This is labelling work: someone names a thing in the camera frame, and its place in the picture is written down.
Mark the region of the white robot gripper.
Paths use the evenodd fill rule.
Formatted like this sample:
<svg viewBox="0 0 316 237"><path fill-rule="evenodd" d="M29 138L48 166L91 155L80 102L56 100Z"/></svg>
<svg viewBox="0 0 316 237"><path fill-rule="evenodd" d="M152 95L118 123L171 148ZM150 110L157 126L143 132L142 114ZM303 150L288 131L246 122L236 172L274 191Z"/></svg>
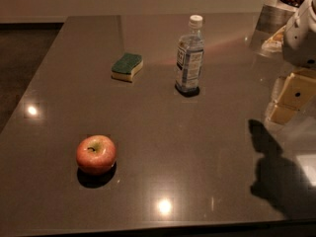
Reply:
<svg viewBox="0 0 316 237"><path fill-rule="evenodd" d="M268 120L288 123L316 95L316 0L304 0L286 23L283 58L298 68L276 79Z"/></svg>

